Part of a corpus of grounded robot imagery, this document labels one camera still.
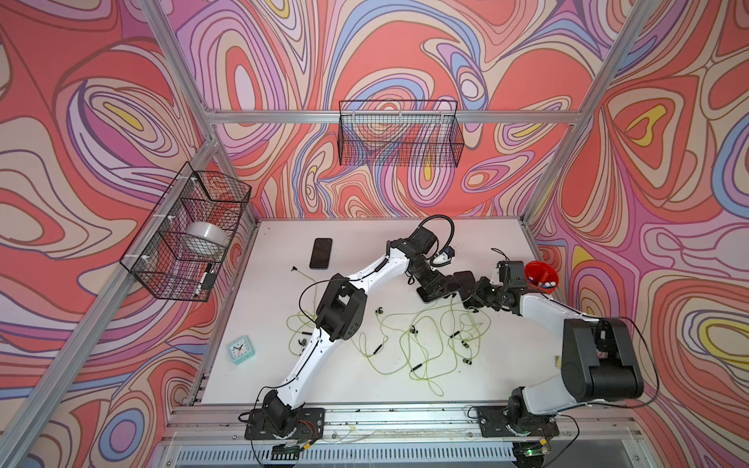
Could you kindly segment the grey-edged smartphone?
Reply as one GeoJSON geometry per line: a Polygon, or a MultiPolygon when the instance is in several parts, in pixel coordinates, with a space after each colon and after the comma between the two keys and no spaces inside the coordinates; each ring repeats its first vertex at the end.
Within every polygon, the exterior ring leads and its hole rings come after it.
{"type": "Polygon", "coordinates": [[[326,270],[329,268],[333,251],[332,238],[316,238],[313,242],[309,261],[309,268],[313,270],[326,270]]]}

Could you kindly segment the black smartphone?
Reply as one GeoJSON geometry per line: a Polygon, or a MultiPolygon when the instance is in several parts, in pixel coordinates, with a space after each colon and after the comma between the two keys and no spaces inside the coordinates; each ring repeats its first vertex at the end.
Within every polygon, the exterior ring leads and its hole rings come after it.
{"type": "Polygon", "coordinates": [[[458,290],[458,293],[460,294],[460,300],[469,300],[476,288],[476,279],[474,274],[469,270],[458,271],[454,273],[454,280],[456,280],[456,282],[460,284],[460,289],[458,290]]]}

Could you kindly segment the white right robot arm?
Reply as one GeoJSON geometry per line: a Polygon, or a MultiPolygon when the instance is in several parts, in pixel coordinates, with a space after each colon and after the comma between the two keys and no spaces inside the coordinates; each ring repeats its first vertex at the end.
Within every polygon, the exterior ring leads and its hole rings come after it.
{"type": "Polygon", "coordinates": [[[497,281],[456,273],[468,309],[508,311],[541,325],[562,341],[556,376],[514,389],[503,407],[479,407],[485,436],[549,437],[558,413],[588,404],[617,405],[645,389],[629,329],[622,319],[584,314],[554,300],[557,271],[542,261],[499,261],[497,281]]]}

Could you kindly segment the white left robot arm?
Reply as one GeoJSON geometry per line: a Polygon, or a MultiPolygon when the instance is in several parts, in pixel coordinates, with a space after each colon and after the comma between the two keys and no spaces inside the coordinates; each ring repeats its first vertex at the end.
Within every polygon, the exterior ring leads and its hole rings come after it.
{"type": "Polygon", "coordinates": [[[417,295],[424,303],[456,293],[460,283],[440,271],[454,258],[454,232],[449,216],[434,214],[422,220],[411,235],[387,242],[383,256],[364,269],[327,280],[312,318],[310,342],[294,368],[282,383],[263,386],[253,409],[239,415],[238,420],[246,425],[245,438],[251,440],[256,432],[264,431],[271,438],[287,439],[298,427],[311,427],[302,419],[302,408],[312,382],[337,347],[361,328],[372,291],[405,275],[419,284],[417,295]]]}

